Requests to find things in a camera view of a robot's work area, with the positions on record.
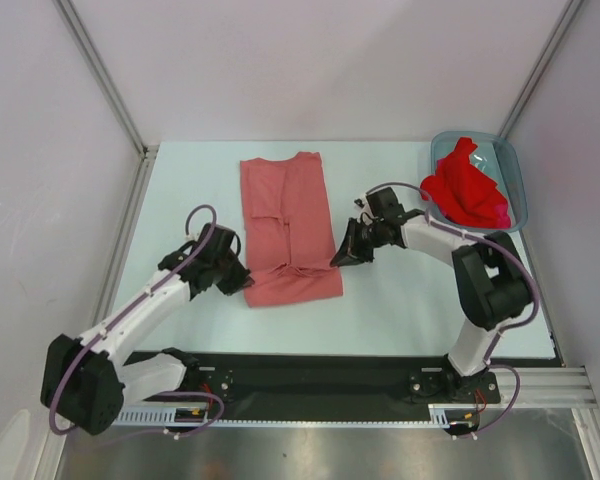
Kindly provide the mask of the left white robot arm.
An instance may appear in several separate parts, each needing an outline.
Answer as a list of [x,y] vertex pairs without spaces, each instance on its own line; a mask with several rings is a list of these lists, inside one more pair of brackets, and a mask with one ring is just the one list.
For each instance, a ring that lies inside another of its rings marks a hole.
[[196,357],[175,347],[132,363],[138,345],[171,314],[212,287],[231,296],[253,285],[240,261],[240,237],[208,223],[197,239],[167,254],[143,290],[97,325],[48,347],[41,402],[53,433],[66,434],[57,420],[91,435],[107,430],[121,410],[153,397],[209,398]]

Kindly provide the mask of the salmon pink t shirt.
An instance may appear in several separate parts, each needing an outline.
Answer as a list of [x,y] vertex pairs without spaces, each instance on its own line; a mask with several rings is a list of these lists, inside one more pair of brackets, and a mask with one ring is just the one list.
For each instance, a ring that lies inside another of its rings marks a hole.
[[291,305],[343,295],[328,195],[319,153],[240,163],[246,263],[254,285],[251,308]]

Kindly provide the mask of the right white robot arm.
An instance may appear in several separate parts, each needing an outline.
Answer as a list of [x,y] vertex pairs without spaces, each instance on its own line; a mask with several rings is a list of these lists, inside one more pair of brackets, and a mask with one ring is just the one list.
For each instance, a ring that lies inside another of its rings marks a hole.
[[508,331],[530,324],[540,308],[536,281],[504,231],[482,235],[437,221],[428,209],[407,211],[394,189],[423,189],[405,182],[385,182],[355,200],[358,217],[348,220],[345,237],[332,267],[374,261],[384,246],[424,253],[453,269],[465,321],[441,376],[443,393],[464,401],[477,389],[476,376],[492,366],[491,356]]

